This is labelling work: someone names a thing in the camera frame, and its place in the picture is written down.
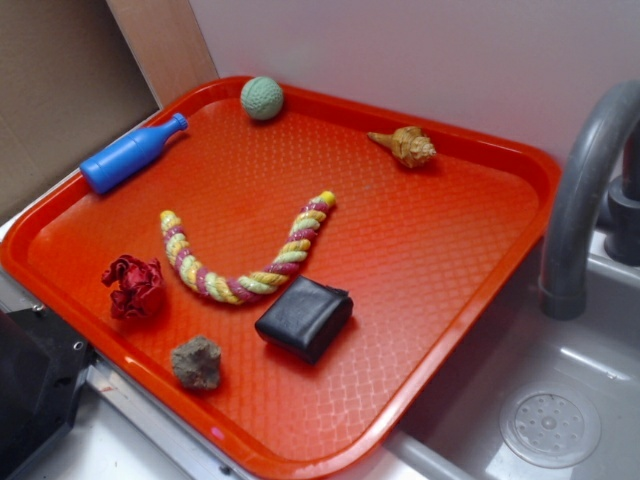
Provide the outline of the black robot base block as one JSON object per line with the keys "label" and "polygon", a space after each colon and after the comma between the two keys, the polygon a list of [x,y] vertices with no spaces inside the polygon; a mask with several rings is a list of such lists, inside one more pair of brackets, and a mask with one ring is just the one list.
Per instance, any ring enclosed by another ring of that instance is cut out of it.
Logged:
{"label": "black robot base block", "polygon": [[75,423],[93,349],[54,311],[1,314],[1,477],[17,479]]}

